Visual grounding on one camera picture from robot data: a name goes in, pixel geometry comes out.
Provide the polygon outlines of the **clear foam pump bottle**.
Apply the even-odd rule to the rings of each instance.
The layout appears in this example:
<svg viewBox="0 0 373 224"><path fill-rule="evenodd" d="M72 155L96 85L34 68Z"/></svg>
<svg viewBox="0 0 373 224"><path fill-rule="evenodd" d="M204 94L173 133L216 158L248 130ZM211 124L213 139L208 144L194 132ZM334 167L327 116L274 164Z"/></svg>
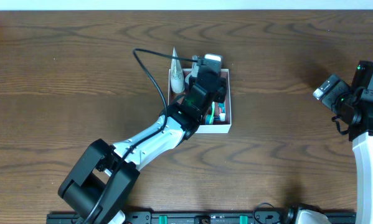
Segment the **clear foam pump bottle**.
<svg viewBox="0 0 373 224"><path fill-rule="evenodd" d="M184 79L185 84L187 86L190 85L190 81L189 80L191 79L191 77L194 77L194 78L197 77L198 70L199 70L199 64L197 62L193 62L192 63L192 68L191 68L191 72Z"/></svg>

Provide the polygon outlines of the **green white toothpaste tube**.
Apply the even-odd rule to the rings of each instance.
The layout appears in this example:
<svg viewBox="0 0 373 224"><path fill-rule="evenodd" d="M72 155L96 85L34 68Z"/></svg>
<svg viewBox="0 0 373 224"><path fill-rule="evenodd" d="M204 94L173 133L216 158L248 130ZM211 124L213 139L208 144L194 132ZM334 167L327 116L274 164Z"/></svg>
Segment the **green white toothpaste tube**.
<svg viewBox="0 0 373 224"><path fill-rule="evenodd" d="M218 107L219 107L218 119L219 121L224 122L226 121L226 105L225 103L218 103Z"/></svg>

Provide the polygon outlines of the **white Pantene tube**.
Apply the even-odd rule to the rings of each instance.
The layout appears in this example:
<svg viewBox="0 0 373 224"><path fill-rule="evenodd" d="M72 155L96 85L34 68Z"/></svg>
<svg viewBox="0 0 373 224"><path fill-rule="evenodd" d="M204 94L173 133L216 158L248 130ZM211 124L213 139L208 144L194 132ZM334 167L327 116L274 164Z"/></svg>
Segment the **white Pantene tube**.
<svg viewBox="0 0 373 224"><path fill-rule="evenodd" d="M178 55L177 55L176 49L173 49L170 75L169 75L170 86L171 86L171 90L174 93L180 94L185 90L185 81L184 81L184 74L183 74L180 60L175 59L175 57L178 57Z"/></svg>

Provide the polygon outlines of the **green white toothbrush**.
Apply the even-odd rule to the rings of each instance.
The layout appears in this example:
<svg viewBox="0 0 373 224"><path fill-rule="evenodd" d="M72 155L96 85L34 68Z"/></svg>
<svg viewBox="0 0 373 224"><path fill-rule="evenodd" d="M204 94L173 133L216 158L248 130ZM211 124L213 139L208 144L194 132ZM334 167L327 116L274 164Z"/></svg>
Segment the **green white toothbrush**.
<svg viewBox="0 0 373 224"><path fill-rule="evenodd" d="M205 125L212 125L215 117L215 103L212 102L210 112L205 117Z"/></svg>

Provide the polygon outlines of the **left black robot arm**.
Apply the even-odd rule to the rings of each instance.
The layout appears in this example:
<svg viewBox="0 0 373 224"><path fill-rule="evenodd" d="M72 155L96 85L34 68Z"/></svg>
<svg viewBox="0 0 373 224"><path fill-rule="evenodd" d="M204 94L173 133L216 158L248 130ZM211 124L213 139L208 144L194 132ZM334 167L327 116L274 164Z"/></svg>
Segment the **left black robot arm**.
<svg viewBox="0 0 373 224"><path fill-rule="evenodd" d="M58 195L79 215L79 223L123 223L121 208L143 167L188 140L214 102L227 96L222 69L200 68L183 101L167 105L158 120L124 141L92 142L59 187Z"/></svg>

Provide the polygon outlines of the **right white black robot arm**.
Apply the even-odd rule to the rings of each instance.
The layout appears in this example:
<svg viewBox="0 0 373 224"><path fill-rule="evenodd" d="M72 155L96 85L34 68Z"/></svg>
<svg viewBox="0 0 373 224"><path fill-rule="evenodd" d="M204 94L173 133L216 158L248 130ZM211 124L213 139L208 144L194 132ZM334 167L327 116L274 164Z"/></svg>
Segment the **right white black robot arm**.
<svg viewBox="0 0 373 224"><path fill-rule="evenodd" d="M356 223L373 223L373 62L361 60L348 85L331 75L313 96L329 108L337 126L347 124L357 169Z"/></svg>

